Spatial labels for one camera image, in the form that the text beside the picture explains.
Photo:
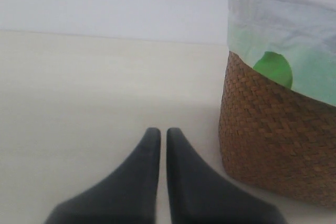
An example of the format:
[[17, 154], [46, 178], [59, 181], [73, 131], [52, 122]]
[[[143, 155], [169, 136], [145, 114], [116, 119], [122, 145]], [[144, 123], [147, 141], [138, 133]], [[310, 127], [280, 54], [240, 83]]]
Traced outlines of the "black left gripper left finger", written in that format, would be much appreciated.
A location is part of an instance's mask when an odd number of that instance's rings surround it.
[[46, 223], [155, 223], [161, 132], [150, 127], [110, 175], [56, 206]]

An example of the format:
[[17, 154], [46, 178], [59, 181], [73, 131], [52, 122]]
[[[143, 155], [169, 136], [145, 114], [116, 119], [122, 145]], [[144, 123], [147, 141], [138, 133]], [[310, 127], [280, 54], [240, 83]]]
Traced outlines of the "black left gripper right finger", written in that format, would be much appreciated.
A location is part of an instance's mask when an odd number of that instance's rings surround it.
[[179, 128], [166, 133], [166, 175], [172, 223], [286, 223], [276, 206], [214, 171]]

